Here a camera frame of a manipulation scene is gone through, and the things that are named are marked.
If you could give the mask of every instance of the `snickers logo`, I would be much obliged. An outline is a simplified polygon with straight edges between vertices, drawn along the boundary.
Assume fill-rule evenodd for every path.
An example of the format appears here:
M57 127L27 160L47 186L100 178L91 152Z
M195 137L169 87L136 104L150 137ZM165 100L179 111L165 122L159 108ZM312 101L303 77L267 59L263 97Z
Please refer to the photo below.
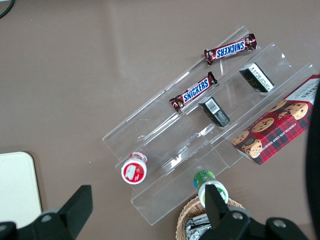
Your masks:
M216 49L216 59L224 58L245 50L245 39Z
M200 81L197 85L195 85L194 87L192 87L190 90L188 90L186 93L182 95L183 103L184 104L188 103L195 97L202 94L209 87L210 87L209 77L206 77L202 81Z

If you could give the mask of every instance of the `red cookie box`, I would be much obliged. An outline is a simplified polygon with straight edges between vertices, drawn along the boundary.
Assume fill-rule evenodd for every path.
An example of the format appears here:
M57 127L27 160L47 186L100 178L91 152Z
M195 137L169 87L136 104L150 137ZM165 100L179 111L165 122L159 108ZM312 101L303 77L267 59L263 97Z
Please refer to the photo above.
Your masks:
M320 74L312 75L231 142L235 149L261 165L295 139L310 124Z

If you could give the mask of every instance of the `clear acrylic display stand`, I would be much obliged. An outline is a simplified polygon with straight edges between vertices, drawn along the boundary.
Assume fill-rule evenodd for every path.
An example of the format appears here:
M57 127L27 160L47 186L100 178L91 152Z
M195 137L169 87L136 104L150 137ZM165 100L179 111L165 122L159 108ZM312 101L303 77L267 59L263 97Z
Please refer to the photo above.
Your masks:
M219 46L235 42L248 33L242 27ZM239 73L248 63L257 63L275 88L269 93L255 92ZM210 71L218 84L176 112L169 100ZM198 171L210 170L217 176L240 160L242 156L231 140L314 73L315 69L308 65L295 74L275 44L238 53L211 66L201 59L103 138L118 158L115 168L119 173L131 153L141 151L148 158L145 180L131 185L132 204L149 224L158 222L197 192L193 178ZM214 125L198 106L207 96L213 96L229 116L227 126Z

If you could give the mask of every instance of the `small black package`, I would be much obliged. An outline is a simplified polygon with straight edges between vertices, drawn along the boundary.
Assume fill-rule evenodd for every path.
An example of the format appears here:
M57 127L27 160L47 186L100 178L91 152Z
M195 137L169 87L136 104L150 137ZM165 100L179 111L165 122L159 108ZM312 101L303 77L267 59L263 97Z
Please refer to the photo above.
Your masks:
M256 92L268 93L275 87L255 62L244 65L239 72Z
M212 96L202 99L199 105L215 125L225 127L230 122L230 118Z

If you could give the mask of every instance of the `woven basket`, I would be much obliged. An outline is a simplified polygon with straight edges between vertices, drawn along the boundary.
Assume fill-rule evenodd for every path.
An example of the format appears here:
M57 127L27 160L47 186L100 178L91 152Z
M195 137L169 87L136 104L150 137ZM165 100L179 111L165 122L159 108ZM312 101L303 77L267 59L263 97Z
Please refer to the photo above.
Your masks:
M237 203L232 199L228 199L227 205L229 207L238 207L244 209L244 207ZM195 198L191 199L183 208L182 212L180 213L178 223L176 226L175 238L177 240L187 240L186 232L185 232L185 224L189 219L192 219L196 216L201 214L205 214L206 209L201 205L199 197L196 196Z

